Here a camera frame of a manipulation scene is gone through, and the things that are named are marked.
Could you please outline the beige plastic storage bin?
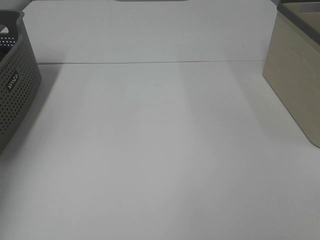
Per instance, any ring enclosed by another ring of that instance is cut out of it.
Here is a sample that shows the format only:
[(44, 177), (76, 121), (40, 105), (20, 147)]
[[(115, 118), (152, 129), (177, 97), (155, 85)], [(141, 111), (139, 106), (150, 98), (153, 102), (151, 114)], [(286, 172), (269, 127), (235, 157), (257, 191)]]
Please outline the beige plastic storage bin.
[(280, 0), (263, 77), (306, 138), (320, 145), (320, 2)]

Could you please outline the grey perforated plastic basket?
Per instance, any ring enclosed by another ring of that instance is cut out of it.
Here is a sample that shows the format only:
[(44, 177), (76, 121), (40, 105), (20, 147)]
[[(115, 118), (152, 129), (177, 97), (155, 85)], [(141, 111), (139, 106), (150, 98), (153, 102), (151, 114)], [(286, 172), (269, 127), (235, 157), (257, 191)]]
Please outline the grey perforated plastic basket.
[(3, 152), (29, 111), (42, 76), (22, 11), (0, 11), (0, 151)]

